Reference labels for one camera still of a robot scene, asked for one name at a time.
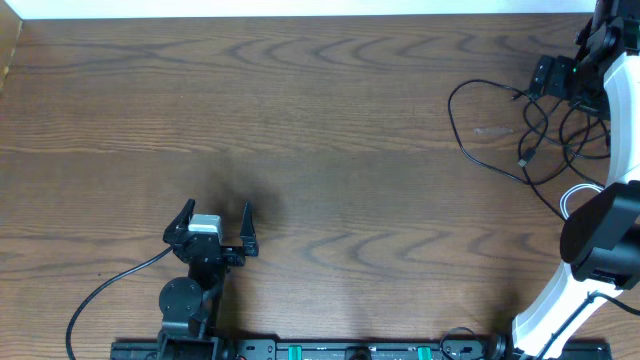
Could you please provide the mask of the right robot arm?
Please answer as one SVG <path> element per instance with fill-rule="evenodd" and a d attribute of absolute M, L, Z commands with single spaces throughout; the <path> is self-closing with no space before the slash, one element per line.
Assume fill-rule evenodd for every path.
<path fill-rule="evenodd" d="M 550 95 L 610 123 L 603 190 L 574 210 L 560 237 L 562 261 L 536 300 L 515 316 L 490 359 L 557 359 L 605 302 L 639 282 L 639 4 L 599 1 L 574 58 L 543 56 L 526 92 Z"/>

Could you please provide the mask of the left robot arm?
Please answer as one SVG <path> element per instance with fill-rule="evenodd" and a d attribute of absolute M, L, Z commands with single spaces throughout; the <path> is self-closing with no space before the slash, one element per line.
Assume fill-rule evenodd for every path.
<path fill-rule="evenodd" d="M 188 265 L 188 274 L 169 281 L 159 295 L 162 325 L 159 359 L 235 359 L 235 342 L 217 333 L 225 278 L 259 255 L 250 203 L 244 206 L 239 245 L 222 243 L 222 219 L 196 214 L 189 199 L 166 227 L 163 241 Z"/>

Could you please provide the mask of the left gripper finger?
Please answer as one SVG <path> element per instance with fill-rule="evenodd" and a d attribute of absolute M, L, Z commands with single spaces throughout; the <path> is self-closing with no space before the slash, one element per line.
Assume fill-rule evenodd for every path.
<path fill-rule="evenodd" d="M 259 255 L 259 244 L 253 223 L 253 207 L 250 202 L 245 203 L 241 223 L 240 239 L 242 249 L 246 256 L 257 257 Z"/>
<path fill-rule="evenodd" d="M 185 232 L 188 231 L 188 225 L 193 216 L 196 201 L 194 199 L 188 199 L 178 213 L 178 215 L 170 222 L 166 227 L 163 239 L 164 240 L 178 240 Z"/>

